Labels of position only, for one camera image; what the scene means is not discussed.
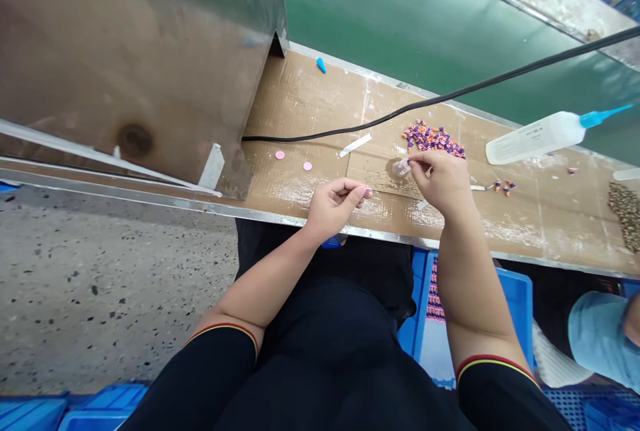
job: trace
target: green panel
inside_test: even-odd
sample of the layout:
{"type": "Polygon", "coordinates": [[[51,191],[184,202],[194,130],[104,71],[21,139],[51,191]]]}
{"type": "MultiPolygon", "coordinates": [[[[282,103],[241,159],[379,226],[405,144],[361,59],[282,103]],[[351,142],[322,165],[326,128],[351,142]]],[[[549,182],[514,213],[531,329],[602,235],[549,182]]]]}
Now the green panel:
{"type": "MultiPolygon", "coordinates": [[[[580,44],[502,0],[286,3],[292,41],[439,94],[580,44]]],[[[640,103],[640,73],[591,53],[459,101],[525,124],[640,103]]],[[[640,108],[587,132],[583,145],[640,165],[639,138],[640,108]]]]}

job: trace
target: blue cap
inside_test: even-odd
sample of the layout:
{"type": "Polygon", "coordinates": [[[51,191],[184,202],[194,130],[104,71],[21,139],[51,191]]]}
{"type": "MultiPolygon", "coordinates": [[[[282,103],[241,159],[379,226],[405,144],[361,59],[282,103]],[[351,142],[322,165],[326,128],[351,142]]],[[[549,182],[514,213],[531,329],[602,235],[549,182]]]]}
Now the blue cap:
{"type": "Polygon", "coordinates": [[[624,107],[619,107],[616,109],[608,110],[608,111],[591,111],[586,115],[582,115],[580,117],[580,125],[583,128],[593,128],[594,126],[599,125],[605,119],[609,118],[611,115],[615,115],[616,113],[620,113],[625,109],[631,108],[633,105],[627,105],[624,107]]]}
{"type": "Polygon", "coordinates": [[[318,68],[320,68],[323,73],[327,74],[327,67],[325,66],[325,62],[322,58],[318,58],[315,62],[318,64],[318,68]]]}

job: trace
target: metal frame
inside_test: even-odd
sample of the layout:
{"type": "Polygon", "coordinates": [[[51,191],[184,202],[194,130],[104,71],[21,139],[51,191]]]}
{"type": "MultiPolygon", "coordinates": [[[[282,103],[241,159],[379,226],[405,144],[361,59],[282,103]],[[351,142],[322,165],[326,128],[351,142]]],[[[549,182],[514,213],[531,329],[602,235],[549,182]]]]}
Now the metal frame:
{"type": "MultiPolygon", "coordinates": [[[[385,75],[381,75],[374,71],[359,67],[357,65],[354,65],[344,60],[340,60],[338,58],[332,57],[325,53],[320,53],[316,50],[312,50],[310,48],[304,47],[302,45],[298,45],[296,43],[289,43],[289,49],[310,57],[315,57],[315,58],[322,57],[324,61],[328,64],[343,68],[344,70],[347,70],[349,72],[364,75],[366,77],[375,79],[376,81],[380,81],[387,85],[391,85],[401,89],[407,89],[425,98],[431,98],[436,96],[435,93],[431,93],[424,89],[414,87],[413,85],[409,85],[408,83],[404,83],[397,79],[390,78],[385,75]]],[[[489,121],[493,121],[494,123],[499,123],[501,125],[506,125],[508,127],[513,127],[513,128],[520,126],[517,123],[514,123],[512,121],[493,116],[489,113],[486,113],[485,111],[464,105],[462,103],[458,103],[456,101],[449,101],[447,102],[447,104],[461,111],[469,113],[471,115],[475,115],[477,117],[481,117],[489,121]]],[[[581,147],[572,147],[572,149],[575,149],[576,151],[586,155],[591,155],[591,156],[595,155],[595,156],[602,157],[601,155],[598,155],[593,151],[589,151],[581,147]]],[[[291,226],[303,226],[306,223],[305,219],[297,218],[294,216],[278,215],[276,213],[268,213],[265,211],[257,211],[257,210],[234,207],[232,205],[224,205],[220,203],[209,203],[209,202],[200,201],[197,199],[184,199],[177,196],[171,196],[171,193],[170,193],[171,189],[175,189],[176,191],[178,190],[184,191],[185,188],[180,187],[178,185],[173,185],[170,183],[158,183],[155,181],[146,181],[140,178],[132,178],[132,177],[125,177],[125,176],[116,177],[114,175],[109,175],[107,173],[100,173],[97,171],[71,170],[79,178],[82,177],[83,175],[87,175],[87,176],[91,175],[94,177],[96,176],[109,177],[109,178],[114,178],[114,181],[118,185],[122,185],[122,187],[109,186],[109,185],[91,183],[89,181],[83,181],[82,179],[79,179],[79,178],[69,179],[69,178],[63,178],[63,177],[52,177],[47,175],[38,175],[37,173],[29,173],[25,171],[10,169],[12,164],[16,165],[16,164],[25,164],[25,163],[32,166],[39,167],[40,169],[43,169],[43,170],[50,169],[50,170],[56,170],[56,171],[70,171],[70,169],[68,168],[60,167],[56,165],[47,165],[43,163],[33,163],[30,161],[21,160],[21,159],[0,157],[0,180],[23,183],[25,185],[32,185],[36,187],[43,187],[43,188],[49,188],[49,189],[61,189],[65,191],[73,191],[76,193],[85,193],[87,195],[96,195],[101,197],[135,201],[138,203],[146,203],[149,205],[159,205],[159,206],[178,208],[178,209],[183,209],[188,211],[199,211],[202,213],[213,213],[215,215],[230,216],[233,218],[244,218],[244,219],[258,220],[258,221],[264,221],[264,222],[288,224],[291,226]],[[153,184],[156,187],[160,186],[164,191],[167,191],[167,194],[139,191],[139,190],[127,188],[127,186],[139,185],[140,183],[153,184]]],[[[440,245],[440,242],[438,240],[417,238],[415,236],[406,236],[403,234],[396,234],[392,232],[370,230],[366,228],[359,228],[356,226],[346,226],[342,230],[342,232],[346,234],[350,234],[352,236],[362,236],[365,238],[372,238],[372,239],[377,239],[382,241],[412,244],[414,246],[419,246],[421,248],[438,248],[440,245]]],[[[599,274],[602,276],[614,276],[617,278],[637,278],[636,274],[628,274],[628,273],[616,272],[612,270],[606,270],[602,268],[593,268],[590,266],[580,266],[576,264],[557,262],[557,261],[548,260],[546,258],[533,258],[530,256],[523,256],[520,254],[511,254],[511,253],[503,253],[503,252],[492,252],[491,254],[493,255],[494,258],[497,258],[497,259],[513,260],[513,261],[526,262],[531,264],[540,264],[542,266],[550,266],[553,268],[566,268],[566,269],[587,272],[591,274],[599,274]]]]}

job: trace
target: terrazzo floor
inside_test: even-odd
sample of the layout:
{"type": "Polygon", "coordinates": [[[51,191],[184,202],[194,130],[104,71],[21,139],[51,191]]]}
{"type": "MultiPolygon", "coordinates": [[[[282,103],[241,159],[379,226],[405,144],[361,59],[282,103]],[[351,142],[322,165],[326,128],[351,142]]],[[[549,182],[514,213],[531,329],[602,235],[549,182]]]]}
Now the terrazzo floor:
{"type": "Polygon", "coordinates": [[[154,379],[236,271],[230,218],[31,187],[0,195],[0,394],[154,379]]]}

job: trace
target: black cable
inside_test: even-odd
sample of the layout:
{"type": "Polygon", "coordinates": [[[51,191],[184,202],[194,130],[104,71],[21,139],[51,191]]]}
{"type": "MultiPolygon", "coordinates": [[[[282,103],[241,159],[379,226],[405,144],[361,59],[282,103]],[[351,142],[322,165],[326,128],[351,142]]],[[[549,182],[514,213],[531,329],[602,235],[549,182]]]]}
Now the black cable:
{"type": "Polygon", "coordinates": [[[606,46],[615,45],[616,43],[620,43],[621,41],[626,41],[628,39],[635,38],[637,36],[640,36],[640,26],[636,26],[634,28],[629,28],[624,31],[620,31],[619,33],[616,33],[614,35],[599,39],[592,43],[586,43],[576,48],[563,51],[561,53],[558,53],[557,55],[553,55],[547,58],[542,58],[541,60],[534,61],[533,63],[530,63],[521,68],[516,68],[515,70],[508,71],[506,73],[503,73],[502,75],[498,75],[496,77],[489,78],[484,81],[480,81],[479,83],[475,83],[474,85],[459,89],[457,91],[452,91],[447,95],[442,95],[442,96],[431,98],[424,101],[418,101],[417,103],[411,103],[410,105],[403,106],[402,108],[397,109],[396,111],[393,111],[392,113],[389,113],[386,116],[370,121],[369,123],[365,123],[364,125],[358,125],[351,128],[342,128],[342,129],[337,129],[332,131],[323,131],[322,133],[316,133],[315,135],[307,135],[303,137],[277,138],[277,137],[257,136],[257,137],[243,137],[242,141],[279,141],[279,142],[306,141],[306,140],[322,138],[330,135],[340,135],[341,133],[353,133],[354,131],[360,131],[366,128],[374,127],[375,125],[379,125],[380,123],[384,123],[385,121],[395,118],[396,116],[402,115],[403,113],[406,113],[409,110],[436,105],[437,103],[442,103],[443,101],[455,99],[462,95],[472,93],[473,91],[478,91],[479,89],[487,88],[492,85],[496,85],[497,83],[502,83],[503,81],[506,81],[508,79],[515,78],[520,75],[524,75],[525,73],[529,73],[530,71],[544,68],[569,58],[574,58],[576,56],[584,55],[585,53],[589,53],[591,51],[595,51],[600,48],[604,48],[606,46]]]}

